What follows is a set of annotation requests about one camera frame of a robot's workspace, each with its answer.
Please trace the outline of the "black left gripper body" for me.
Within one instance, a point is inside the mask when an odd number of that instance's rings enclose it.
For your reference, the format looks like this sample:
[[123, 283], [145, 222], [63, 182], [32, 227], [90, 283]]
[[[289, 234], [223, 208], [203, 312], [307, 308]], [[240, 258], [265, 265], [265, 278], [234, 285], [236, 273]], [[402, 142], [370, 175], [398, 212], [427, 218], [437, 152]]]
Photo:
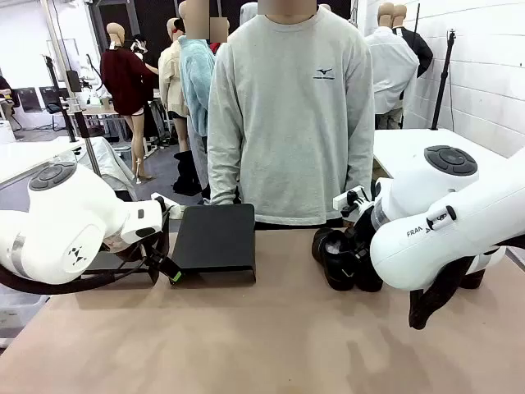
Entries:
[[141, 241], [130, 247], [116, 253], [116, 256], [123, 263], [131, 263], [135, 261], [144, 261], [147, 267], [159, 269], [162, 261], [166, 258], [168, 253], [168, 244], [163, 240], [155, 243]]

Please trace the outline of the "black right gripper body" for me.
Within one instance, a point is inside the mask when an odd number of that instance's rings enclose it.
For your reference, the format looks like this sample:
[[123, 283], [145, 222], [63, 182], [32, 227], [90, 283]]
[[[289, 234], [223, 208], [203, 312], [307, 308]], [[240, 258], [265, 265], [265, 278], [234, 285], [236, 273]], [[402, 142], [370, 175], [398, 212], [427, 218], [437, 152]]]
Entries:
[[354, 220], [352, 228], [347, 230], [351, 261], [353, 263], [363, 263], [370, 259], [369, 249], [373, 236], [376, 233], [372, 225], [373, 205], [352, 204], [349, 208], [349, 215], [358, 215]]

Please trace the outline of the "person's right grey-sleeved forearm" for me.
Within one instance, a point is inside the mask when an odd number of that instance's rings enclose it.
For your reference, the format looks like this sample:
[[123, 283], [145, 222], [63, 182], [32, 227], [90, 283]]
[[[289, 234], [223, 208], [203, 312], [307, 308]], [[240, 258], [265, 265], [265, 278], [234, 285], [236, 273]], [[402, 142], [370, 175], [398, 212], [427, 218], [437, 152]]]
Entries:
[[235, 128], [214, 122], [208, 134], [210, 204], [233, 204], [240, 175], [241, 138]]

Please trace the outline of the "person's left grey-sleeved forearm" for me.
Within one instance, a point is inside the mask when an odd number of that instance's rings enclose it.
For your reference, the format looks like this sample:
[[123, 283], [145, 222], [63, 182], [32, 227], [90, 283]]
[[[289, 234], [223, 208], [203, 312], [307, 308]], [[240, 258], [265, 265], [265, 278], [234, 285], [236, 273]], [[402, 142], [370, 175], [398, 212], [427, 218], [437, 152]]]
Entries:
[[374, 132], [372, 123], [357, 126], [349, 137], [345, 190], [362, 186], [367, 195], [371, 194]]

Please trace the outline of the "black metal shoe stand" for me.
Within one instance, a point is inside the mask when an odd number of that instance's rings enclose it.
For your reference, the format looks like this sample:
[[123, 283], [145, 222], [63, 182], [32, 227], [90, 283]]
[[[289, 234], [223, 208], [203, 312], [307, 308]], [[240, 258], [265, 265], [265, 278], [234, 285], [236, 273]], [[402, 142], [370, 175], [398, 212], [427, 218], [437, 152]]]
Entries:
[[[125, 263], [115, 254], [100, 252], [89, 268], [82, 274], [81, 278], [87, 279], [115, 269], [118, 270], [117, 276], [124, 275], [126, 271], [136, 268], [139, 263], [139, 260]], [[151, 287], [157, 283], [158, 278], [159, 274], [150, 273], [148, 266], [144, 264], [137, 272], [120, 279], [116, 283], [113, 283], [112, 286], [129, 286], [132, 288]]]
[[255, 214], [251, 204], [199, 205], [185, 209], [171, 260], [169, 278], [208, 273], [248, 273], [256, 281]]

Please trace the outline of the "black light stand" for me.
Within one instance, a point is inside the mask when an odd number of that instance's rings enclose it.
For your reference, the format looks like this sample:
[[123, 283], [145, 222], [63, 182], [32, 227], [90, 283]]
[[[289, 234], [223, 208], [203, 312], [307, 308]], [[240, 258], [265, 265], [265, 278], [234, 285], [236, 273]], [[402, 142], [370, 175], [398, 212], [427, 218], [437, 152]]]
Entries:
[[[57, 81], [56, 73], [54, 71], [53, 60], [49, 56], [46, 56], [46, 55], [43, 55], [43, 58], [44, 58], [44, 61], [45, 61], [45, 65], [46, 65], [46, 67], [48, 69], [49, 76], [50, 76], [51, 81], [52, 81], [52, 86], [55, 87], [56, 89], [60, 88], [59, 84], [58, 84], [58, 81]], [[62, 110], [61, 114], [62, 114], [62, 116], [64, 118], [65, 128], [67, 130], [70, 142], [74, 143], [74, 142], [76, 142], [76, 138], [75, 138], [75, 132], [74, 132], [73, 124], [71, 122], [71, 118], [68, 115], [66, 109], [63, 107], [63, 105], [61, 105], [61, 110]]]

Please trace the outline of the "grey tarp cover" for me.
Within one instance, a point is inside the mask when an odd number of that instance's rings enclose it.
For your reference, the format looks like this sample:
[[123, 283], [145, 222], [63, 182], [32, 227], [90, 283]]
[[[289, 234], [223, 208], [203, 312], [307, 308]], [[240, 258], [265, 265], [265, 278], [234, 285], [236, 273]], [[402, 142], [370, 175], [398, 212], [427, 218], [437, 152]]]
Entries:
[[127, 193], [132, 201], [137, 200], [135, 176], [124, 160], [103, 137], [89, 139], [102, 179], [115, 191]]

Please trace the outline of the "white side table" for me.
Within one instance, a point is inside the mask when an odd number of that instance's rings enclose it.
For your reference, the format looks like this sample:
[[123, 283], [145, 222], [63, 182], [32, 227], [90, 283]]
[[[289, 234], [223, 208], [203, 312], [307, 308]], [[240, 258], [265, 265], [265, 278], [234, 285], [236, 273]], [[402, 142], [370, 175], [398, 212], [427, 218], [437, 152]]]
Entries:
[[478, 164], [480, 176], [491, 172], [494, 167], [507, 160], [447, 129], [377, 130], [374, 136], [373, 153], [385, 172], [393, 177], [407, 167], [406, 162], [409, 162], [414, 155], [421, 154], [425, 148], [434, 145], [449, 145], [471, 155]]

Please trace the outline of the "slanted metal pole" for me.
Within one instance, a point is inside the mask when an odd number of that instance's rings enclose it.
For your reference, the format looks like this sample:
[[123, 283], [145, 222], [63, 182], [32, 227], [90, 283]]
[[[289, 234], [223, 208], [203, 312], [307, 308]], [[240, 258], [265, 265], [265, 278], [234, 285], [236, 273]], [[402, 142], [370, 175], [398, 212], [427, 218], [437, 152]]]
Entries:
[[[53, 51], [55, 52], [55, 56], [56, 56], [56, 59], [57, 59], [58, 68], [60, 70], [60, 73], [62, 74], [64, 83], [65, 83], [66, 88], [68, 90], [68, 96], [67, 96], [67, 99], [66, 99], [68, 109], [72, 110], [72, 112], [74, 113], [75, 118], [76, 118], [76, 120], [78, 122], [78, 126], [81, 128], [82, 131], [85, 131], [85, 123], [84, 123], [84, 118], [83, 118], [83, 114], [82, 114], [82, 108], [80, 106], [80, 102], [79, 102], [78, 98], [75, 95], [75, 92], [73, 91], [73, 89], [71, 87], [71, 78], [70, 78], [71, 73], [67, 74], [67, 72], [71, 71], [71, 70], [68, 70], [66, 68], [66, 63], [65, 63], [64, 57], [63, 57], [63, 55], [67, 54], [67, 52], [66, 51], [62, 51], [62, 47], [61, 47], [61, 45], [59, 43], [59, 40], [58, 40], [58, 37], [57, 37], [57, 33], [55, 31], [55, 25], [53, 23], [53, 17], [52, 17], [52, 14], [50, 12], [50, 9], [49, 9], [48, 0], [39, 0], [39, 1], [40, 1], [40, 4], [41, 4], [42, 8], [43, 8], [43, 14], [44, 14], [44, 17], [45, 17], [45, 20], [46, 20], [49, 37], [50, 37], [51, 42], [52, 42], [52, 48], [53, 48]], [[98, 175], [98, 176], [102, 176], [100, 171], [99, 171], [99, 169], [98, 169], [98, 164], [96, 162], [96, 158], [94, 156], [93, 147], [91, 145], [89, 137], [88, 136], [83, 136], [81, 138], [84, 140], [85, 148], [87, 150], [87, 153], [88, 153], [88, 156], [89, 156], [89, 160], [90, 160], [90, 163], [92, 165], [94, 173], [96, 175]]]

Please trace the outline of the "person in grey sweatshirt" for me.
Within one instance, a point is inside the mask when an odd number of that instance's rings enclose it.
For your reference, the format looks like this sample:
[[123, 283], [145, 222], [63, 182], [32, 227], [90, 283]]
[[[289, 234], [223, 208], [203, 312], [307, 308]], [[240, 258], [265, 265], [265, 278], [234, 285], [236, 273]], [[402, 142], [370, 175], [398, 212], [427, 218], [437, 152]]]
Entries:
[[372, 56], [317, 0], [259, 0], [217, 51], [208, 105], [241, 138], [235, 200], [261, 228], [340, 226], [349, 137], [374, 123]]

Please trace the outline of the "clear plastic storage box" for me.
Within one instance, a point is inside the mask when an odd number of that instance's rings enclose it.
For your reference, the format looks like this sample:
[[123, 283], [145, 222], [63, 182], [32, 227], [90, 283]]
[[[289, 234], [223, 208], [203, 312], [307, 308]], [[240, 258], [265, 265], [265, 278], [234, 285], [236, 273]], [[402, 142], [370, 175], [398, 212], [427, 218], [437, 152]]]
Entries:
[[48, 300], [48, 295], [24, 293], [0, 284], [0, 352], [9, 347]]

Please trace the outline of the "background work desk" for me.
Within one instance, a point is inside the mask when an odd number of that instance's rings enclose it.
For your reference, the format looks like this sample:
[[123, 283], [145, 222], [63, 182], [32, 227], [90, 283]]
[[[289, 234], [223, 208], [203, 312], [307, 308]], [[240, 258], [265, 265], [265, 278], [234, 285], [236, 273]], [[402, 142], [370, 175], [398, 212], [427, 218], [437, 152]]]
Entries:
[[88, 105], [82, 110], [85, 131], [78, 126], [78, 122], [71, 109], [66, 111], [71, 121], [74, 134], [90, 138], [103, 136], [110, 143], [125, 142], [130, 140], [130, 132], [126, 121], [110, 105], [105, 108], [103, 105]]

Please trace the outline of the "white work table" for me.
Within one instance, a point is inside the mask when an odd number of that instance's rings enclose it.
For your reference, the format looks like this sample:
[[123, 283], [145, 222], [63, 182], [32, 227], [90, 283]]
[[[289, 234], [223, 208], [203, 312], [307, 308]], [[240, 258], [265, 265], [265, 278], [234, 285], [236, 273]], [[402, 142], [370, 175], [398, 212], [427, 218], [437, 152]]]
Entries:
[[0, 144], [0, 185], [16, 179], [55, 157], [84, 147], [83, 140], [70, 142], [65, 136], [51, 141], [16, 141]]

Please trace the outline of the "white shirt mannequin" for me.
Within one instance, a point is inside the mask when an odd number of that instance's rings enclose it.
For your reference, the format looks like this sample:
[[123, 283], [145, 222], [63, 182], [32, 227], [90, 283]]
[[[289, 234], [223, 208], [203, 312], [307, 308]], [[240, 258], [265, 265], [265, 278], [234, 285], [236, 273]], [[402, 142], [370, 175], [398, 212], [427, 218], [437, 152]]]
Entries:
[[375, 122], [378, 130], [398, 130], [415, 99], [419, 60], [403, 37], [392, 30], [395, 6], [381, 4], [378, 27], [365, 41], [372, 55]]

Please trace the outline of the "black tripod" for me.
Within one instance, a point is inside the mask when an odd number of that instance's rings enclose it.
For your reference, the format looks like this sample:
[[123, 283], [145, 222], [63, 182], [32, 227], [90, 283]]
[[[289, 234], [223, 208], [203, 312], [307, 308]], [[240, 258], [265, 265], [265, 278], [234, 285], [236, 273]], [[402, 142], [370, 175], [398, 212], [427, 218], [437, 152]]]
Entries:
[[442, 106], [442, 101], [443, 101], [444, 92], [445, 92], [445, 85], [446, 85], [446, 81], [449, 76], [450, 59], [451, 59], [451, 54], [452, 54], [455, 40], [456, 40], [455, 30], [451, 29], [447, 35], [447, 49], [446, 49], [446, 54], [445, 54], [444, 66], [441, 72], [440, 85], [439, 85], [439, 89], [438, 89], [438, 93], [436, 97], [436, 104], [434, 107], [434, 113], [433, 113], [433, 118], [431, 122], [431, 130], [433, 131], [438, 130], [439, 116], [441, 113], [441, 106]]

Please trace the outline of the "maroon sweater mannequin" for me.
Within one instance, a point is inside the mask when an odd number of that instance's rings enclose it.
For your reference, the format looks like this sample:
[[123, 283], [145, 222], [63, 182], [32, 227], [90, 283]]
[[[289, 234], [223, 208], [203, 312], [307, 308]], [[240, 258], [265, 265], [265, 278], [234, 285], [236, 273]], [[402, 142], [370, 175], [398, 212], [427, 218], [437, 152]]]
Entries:
[[153, 177], [144, 169], [144, 106], [154, 74], [135, 53], [124, 47], [124, 27], [110, 22], [106, 31], [110, 45], [101, 56], [102, 83], [112, 97], [114, 110], [132, 132], [132, 172], [136, 181], [150, 181]]

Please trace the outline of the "black office chair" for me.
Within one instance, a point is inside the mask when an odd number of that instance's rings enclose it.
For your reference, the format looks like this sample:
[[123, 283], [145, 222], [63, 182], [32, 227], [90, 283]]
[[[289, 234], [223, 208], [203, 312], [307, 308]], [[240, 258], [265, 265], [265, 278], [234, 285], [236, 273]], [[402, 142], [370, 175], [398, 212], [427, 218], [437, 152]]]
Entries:
[[24, 112], [35, 113], [42, 111], [39, 97], [34, 87], [20, 88], [17, 90], [17, 94]]
[[62, 112], [62, 99], [68, 95], [67, 89], [44, 86], [39, 87], [39, 91], [46, 111], [52, 116], [52, 129], [55, 130], [54, 116]]

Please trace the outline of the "beige jacket mannequin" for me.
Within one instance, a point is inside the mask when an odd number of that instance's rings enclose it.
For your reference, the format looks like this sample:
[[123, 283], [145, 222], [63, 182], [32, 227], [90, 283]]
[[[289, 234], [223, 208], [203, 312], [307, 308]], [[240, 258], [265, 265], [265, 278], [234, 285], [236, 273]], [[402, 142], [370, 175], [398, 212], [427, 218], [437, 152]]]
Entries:
[[187, 117], [189, 110], [185, 103], [180, 76], [180, 43], [178, 38], [185, 34], [181, 18], [167, 21], [167, 33], [171, 45], [161, 52], [158, 60], [159, 89], [163, 107], [173, 116], [181, 152], [189, 150]]

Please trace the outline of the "light blue fleece mannequin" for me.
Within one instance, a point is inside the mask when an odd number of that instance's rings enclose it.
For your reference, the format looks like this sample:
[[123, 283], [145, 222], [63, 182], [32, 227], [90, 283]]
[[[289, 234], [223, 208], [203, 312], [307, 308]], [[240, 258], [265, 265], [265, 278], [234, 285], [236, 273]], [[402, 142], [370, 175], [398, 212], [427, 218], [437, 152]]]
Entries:
[[208, 104], [215, 57], [204, 39], [202, 5], [199, 0], [184, 0], [179, 5], [185, 34], [180, 43], [180, 76], [186, 106], [189, 142], [202, 190], [208, 180]]

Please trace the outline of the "black jacket mannequin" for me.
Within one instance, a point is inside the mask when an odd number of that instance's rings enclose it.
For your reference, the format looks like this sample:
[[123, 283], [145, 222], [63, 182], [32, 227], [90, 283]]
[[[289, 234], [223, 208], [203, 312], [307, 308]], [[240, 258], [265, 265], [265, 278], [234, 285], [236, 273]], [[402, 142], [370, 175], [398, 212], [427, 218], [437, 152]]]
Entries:
[[418, 77], [421, 77], [431, 65], [433, 52], [419, 33], [408, 30], [404, 27], [404, 19], [406, 18], [406, 15], [407, 7], [405, 5], [395, 5], [392, 30], [396, 35], [402, 37], [406, 41], [407, 45], [418, 57]]

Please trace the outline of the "seated background person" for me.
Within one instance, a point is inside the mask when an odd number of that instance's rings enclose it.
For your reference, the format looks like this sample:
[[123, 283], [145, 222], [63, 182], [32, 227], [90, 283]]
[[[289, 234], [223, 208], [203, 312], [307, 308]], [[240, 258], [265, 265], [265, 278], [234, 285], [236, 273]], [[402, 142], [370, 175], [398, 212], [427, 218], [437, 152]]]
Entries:
[[13, 93], [11, 86], [7, 83], [7, 80], [0, 75], [0, 106], [5, 115], [5, 118], [10, 121], [12, 119], [15, 100], [13, 98]]

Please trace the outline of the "red jacket mannequin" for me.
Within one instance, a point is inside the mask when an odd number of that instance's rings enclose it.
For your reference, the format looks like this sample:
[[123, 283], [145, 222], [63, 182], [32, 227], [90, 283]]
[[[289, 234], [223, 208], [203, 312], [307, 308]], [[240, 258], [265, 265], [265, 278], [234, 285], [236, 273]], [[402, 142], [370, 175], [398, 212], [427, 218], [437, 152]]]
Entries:
[[217, 50], [223, 43], [227, 42], [229, 36], [230, 22], [226, 17], [211, 17], [210, 18], [210, 49], [213, 53], [216, 53]]

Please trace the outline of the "grey hoodie mannequin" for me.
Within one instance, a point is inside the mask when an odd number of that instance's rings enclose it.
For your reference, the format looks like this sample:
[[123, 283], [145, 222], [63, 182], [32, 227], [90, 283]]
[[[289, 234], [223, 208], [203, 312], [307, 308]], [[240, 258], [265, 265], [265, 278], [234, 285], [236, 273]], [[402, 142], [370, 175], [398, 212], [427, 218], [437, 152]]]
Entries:
[[258, 3], [247, 2], [240, 8], [240, 25], [250, 21], [258, 15]]

